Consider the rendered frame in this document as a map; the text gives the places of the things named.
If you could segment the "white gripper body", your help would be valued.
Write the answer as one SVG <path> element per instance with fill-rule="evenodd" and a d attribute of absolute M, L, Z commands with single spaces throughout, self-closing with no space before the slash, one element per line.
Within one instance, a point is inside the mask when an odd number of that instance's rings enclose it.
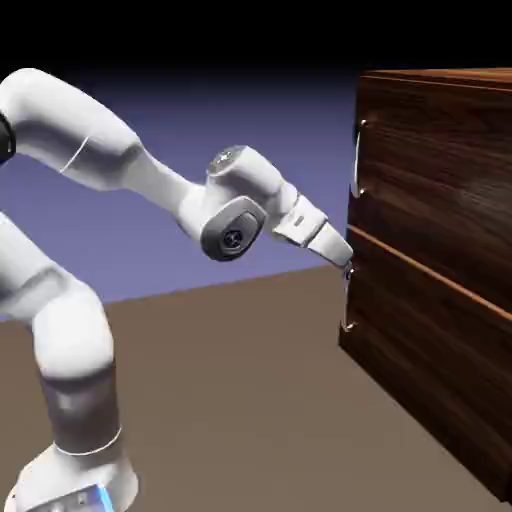
<path fill-rule="evenodd" d="M 322 225 L 307 248 L 335 267 L 346 267 L 353 257 L 352 247 L 329 222 Z"/>

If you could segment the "dark wood cabinet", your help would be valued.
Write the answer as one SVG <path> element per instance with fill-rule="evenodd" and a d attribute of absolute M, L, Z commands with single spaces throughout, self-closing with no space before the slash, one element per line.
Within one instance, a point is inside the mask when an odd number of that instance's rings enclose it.
<path fill-rule="evenodd" d="M 358 81 L 341 348 L 512 505 L 512 68 Z"/>

